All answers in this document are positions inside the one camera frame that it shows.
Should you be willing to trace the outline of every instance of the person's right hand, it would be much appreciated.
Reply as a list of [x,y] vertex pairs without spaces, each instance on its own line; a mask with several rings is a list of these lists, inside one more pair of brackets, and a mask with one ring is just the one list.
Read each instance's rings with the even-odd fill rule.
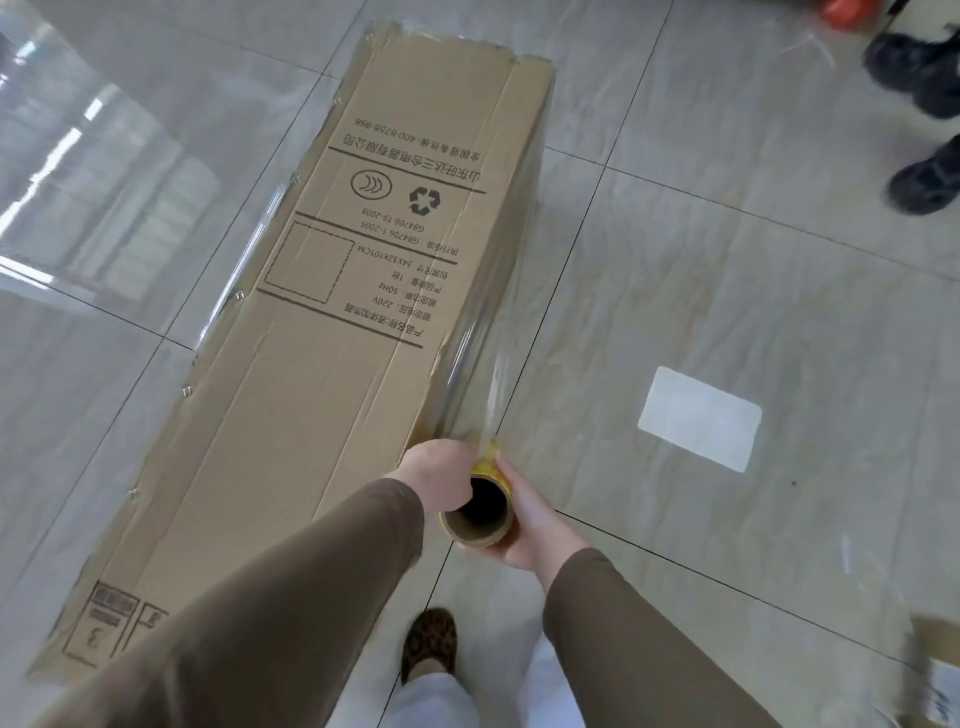
[[589,544],[500,453],[496,455],[496,466],[510,481],[514,524],[498,543],[472,550],[516,569],[532,571],[546,593],[566,560],[589,548]]

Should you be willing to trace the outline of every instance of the person's left hand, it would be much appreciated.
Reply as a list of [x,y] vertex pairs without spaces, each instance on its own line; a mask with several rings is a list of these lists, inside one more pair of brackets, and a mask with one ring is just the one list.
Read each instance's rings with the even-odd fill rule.
[[473,496],[470,473],[476,452],[457,440],[428,440],[403,455],[391,477],[410,486],[423,503],[423,510],[455,511]]

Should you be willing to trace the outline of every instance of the recycling symbol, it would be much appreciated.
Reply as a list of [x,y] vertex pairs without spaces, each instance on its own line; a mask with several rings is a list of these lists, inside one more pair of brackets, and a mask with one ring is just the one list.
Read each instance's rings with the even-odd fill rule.
[[440,206],[440,192],[418,187],[410,193],[410,210],[416,215],[425,215]]

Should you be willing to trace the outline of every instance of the hand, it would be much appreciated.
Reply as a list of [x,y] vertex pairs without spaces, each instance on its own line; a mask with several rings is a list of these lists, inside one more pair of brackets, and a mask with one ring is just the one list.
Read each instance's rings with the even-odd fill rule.
[[406,483],[428,513],[455,511],[473,496],[470,473],[476,452],[457,440],[428,440],[408,449],[384,477]]
[[589,544],[500,453],[496,455],[496,465],[510,481],[516,514],[514,525],[502,541],[470,550],[479,550],[515,569],[532,571],[546,593],[566,560],[577,551],[589,548]]

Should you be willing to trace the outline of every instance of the white label on floor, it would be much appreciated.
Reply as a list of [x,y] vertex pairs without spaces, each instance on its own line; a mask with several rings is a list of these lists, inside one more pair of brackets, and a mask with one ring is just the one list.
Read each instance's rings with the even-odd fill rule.
[[924,714],[937,725],[960,728],[960,667],[930,660]]
[[636,426],[743,473],[760,414],[752,402],[659,367]]

